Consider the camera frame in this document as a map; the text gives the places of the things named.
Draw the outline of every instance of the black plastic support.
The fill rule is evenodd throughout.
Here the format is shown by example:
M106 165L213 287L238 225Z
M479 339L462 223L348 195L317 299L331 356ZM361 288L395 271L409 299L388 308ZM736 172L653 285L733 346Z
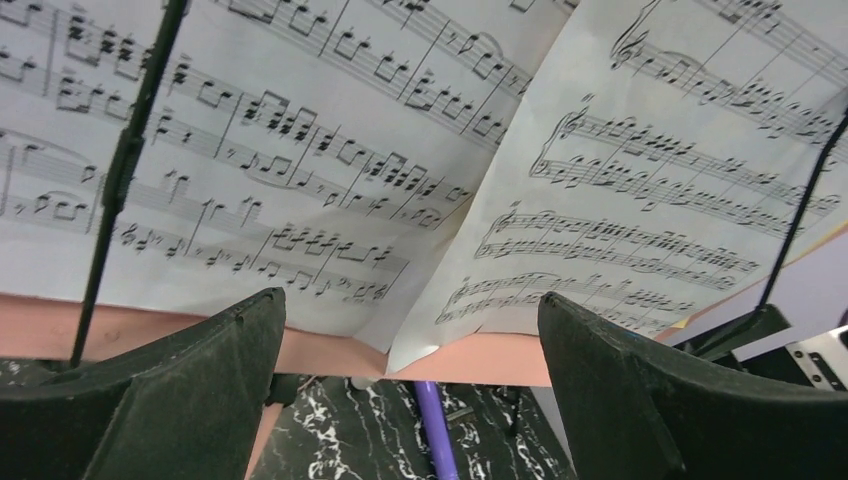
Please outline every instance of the black plastic support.
M275 373L271 377L271 388L265 406L275 403L287 407L297 398L297 388L300 386L300 375L295 373Z
M268 288L108 360L0 382L0 478L243 479L285 319Z
M130 121L118 138L112 163L109 166L109 173L106 175L101 202L103 204L103 217L100 229L97 232L97 243L91 259L91 270L88 274L88 284L83 297L82 313L77 327L77 336L74 340L74 350L71 353L71 368L78 367L82 359L88 329L91 327L91 317L97 303L97 292L100 290L100 282L103 280L106 257L109 255L109 244L112 242L115 220L124 209L130 182L144 148L144 129L147 127L150 111L153 109L153 102L156 99L156 92L159 90L159 83L162 81L168 58L171 56L171 49L173 49L174 42L177 39L186 3L187 0L169 0L165 8L165 15L162 24L159 26L153 52L147 62L147 72L133 105Z
M746 313L728 323L708 330L674 348L711 362L731 350L785 330L792 325L774 305L765 305L759 315Z
M539 337L580 480L845 478L848 393L724 368L554 293Z
M839 122L836 130L834 130L830 135L830 138L827 139L827 142L824 144L824 147L816 159L813 171L810 172L810 180L807 181L807 188L804 189L804 195L801 196L801 201L798 202L798 208L795 210L795 216L792 217L792 223L789 225L789 231L786 232L786 238L783 240L783 245L781 245L780 252L777 254L777 259L774 261L774 267L772 267L771 274L766 282L766 288L763 290L760 302L757 304L757 308L754 309L754 317L765 313L765 306L768 303L771 291L774 289L774 285L777 282L777 277L780 275L780 270L783 268L783 263L786 261L786 256L789 255L789 249L792 247L792 240L795 239L795 235L798 233L798 228L801 226L801 220L804 218L804 212L807 210L807 205L810 203L810 199L813 196L813 191L816 189L819 177L824 171L824 166L827 164L827 158L830 157L830 152L836 144L839 143L839 139L842 138L842 134L845 133L846 128L848 128L848 107L845 107L845 111L842 113L842 121Z

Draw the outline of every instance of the paper page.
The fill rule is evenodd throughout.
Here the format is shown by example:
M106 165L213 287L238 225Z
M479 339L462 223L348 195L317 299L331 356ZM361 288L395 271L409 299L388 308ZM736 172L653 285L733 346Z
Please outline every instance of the paper page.
M538 334L548 291L654 336L766 277L848 105L846 29L832 0L581 3L390 367ZM848 218L846 162L843 140L790 259Z
M0 2L0 291L81 300L165 4ZM99 301L212 314L283 286L291 327L352 335L386 303L396 330L570 11L191 1Z

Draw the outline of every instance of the purple stick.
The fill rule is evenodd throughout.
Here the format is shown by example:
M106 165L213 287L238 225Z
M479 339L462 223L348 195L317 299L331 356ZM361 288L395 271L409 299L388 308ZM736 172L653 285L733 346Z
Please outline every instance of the purple stick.
M418 396L421 418L424 420L424 430L427 432L427 443L433 452L436 477L439 480L459 480L439 388L434 382L415 382L415 393Z

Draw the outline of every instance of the white paper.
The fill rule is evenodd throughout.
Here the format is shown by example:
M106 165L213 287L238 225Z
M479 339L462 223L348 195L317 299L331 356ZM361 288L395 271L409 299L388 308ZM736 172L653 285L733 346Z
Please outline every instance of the white paper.
M653 336L765 277L848 105L846 29L833 0L581 3L390 369L478 330L537 334L550 290ZM848 218L846 163L843 140L791 258Z
M82 298L163 6L0 3L0 291ZM281 285L289 326L374 321L388 349L570 11L192 1L99 301L212 314Z

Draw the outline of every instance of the treble clef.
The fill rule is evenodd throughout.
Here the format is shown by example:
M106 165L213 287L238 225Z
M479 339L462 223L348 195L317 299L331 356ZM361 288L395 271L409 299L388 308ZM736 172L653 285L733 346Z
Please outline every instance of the treble clef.
M468 295L468 285L467 284L463 285L462 287L459 288L459 290L456 290L455 292L453 292L453 294L451 294L450 298L448 299L447 305L445 305L445 308L447 308L449 305L453 305L454 303L458 302L459 299L461 299L462 297L464 297L466 295Z
M577 130L578 128L582 128L584 125L583 117L586 116L586 112L589 111L589 107L583 107L583 110L579 112L571 112L568 115L562 117L559 122L557 122L556 127L553 132L551 132L551 136L548 137L548 140L542 146L542 151L539 153L539 156L536 157L536 161L533 162L533 165L530 167L530 177L537 176L545 176L551 168L551 162L545 160L545 155L547 155L548 150L551 149L554 142L556 140L565 140L571 134L571 132Z
M130 225L130 228L128 228L126 231L124 231L121 234L121 244L126 246L126 245L133 243L136 239L135 233L136 233L137 230L138 230L138 224L137 223L133 223L132 225Z
M624 62L627 62L631 58L636 58L642 54L642 44L645 41L645 38L648 37L648 30L640 33L639 35L632 37L633 32L636 31L637 28L648 18L648 15L654 11L654 9L659 4L660 0L651 0L650 3L642 7L639 11L639 16L636 17L636 20L633 22L630 27L618 37L618 40L612 46L612 50L610 51L610 58L613 59L611 69L615 70L620 67Z
M388 290L389 290L389 286L388 286L388 285L383 285L382 287L378 288L378 289L377 289L377 291L376 291L376 292L374 292L374 297L373 297L373 298L374 298L374 300L382 300L382 299L383 299L383 297L385 297L385 296L386 296L386 292L387 292Z
M488 257L492 253L492 246L488 244L480 245L477 251L474 252L474 258Z
M492 230L495 233L499 233L509 228L513 223L515 223L515 211L498 217L498 219L495 220L494 225L492 225Z

